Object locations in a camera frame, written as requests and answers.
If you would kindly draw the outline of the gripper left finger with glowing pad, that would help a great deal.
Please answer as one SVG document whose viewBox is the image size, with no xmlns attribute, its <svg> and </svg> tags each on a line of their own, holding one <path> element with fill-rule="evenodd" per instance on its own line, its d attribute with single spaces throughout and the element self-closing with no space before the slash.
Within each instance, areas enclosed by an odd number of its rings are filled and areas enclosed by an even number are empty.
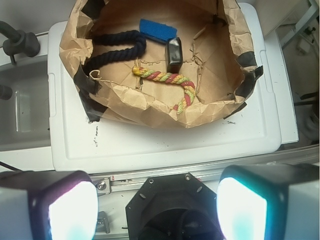
<svg viewBox="0 0 320 240">
<path fill-rule="evenodd" d="M 2 240 L 91 240 L 97 189 L 84 171 L 4 171 L 0 174 Z"/>
</svg>

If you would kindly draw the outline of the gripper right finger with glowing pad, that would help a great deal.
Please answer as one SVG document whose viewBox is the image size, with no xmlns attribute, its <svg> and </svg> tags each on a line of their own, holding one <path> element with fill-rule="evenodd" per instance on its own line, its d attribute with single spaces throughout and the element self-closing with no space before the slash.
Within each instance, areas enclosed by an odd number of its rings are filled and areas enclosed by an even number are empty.
<svg viewBox="0 0 320 240">
<path fill-rule="evenodd" d="M 320 168 L 230 165 L 220 177 L 216 209 L 227 240 L 318 240 Z"/>
</svg>

